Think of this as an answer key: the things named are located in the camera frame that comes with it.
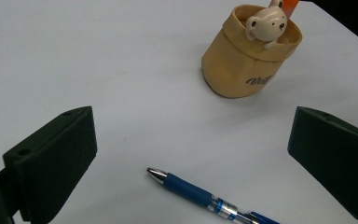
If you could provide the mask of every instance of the white figurine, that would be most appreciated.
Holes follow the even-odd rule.
[[[283,0],[272,0],[266,7],[246,21],[246,36],[248,40],[255,38],[266,41],[264,49],[269,49],[277,43],[287,26],[287,18],[282,10]]]

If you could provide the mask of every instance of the pen grip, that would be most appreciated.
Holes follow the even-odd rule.
[[[173,174],[167,174],[163,186],[165,189],[202,207],[208,207],[212,201],[212,194],[210,192],[200,189]]]

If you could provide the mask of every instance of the ballpoint pen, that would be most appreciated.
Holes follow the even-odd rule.
[[[159,169],[147,168],[147,172],[165,189],[172,191],[201,207],[206,207],[220,217],[224,217],[238,224],[279,224],[256,212],[242,212],[237,206],[228,203],[206,191],[196,187],[176,175]]]

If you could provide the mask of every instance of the pen tip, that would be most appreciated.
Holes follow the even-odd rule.
[[[167,173],[159,170],[159,169],[155,169],[155,168],[147,168],[147,172],[155,179],[157,180],[160,184],[164,183],[165,178],[167,178]]]

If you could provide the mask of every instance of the beige cup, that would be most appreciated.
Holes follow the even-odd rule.
[[[235,7],[202,57],[206,82],[222,96],[239,98],[261,91],[302,40],[298,27],[288,21],[274,47],[264,49],[265,42],[249,41],[246,20],[261,9],[252,5]]]

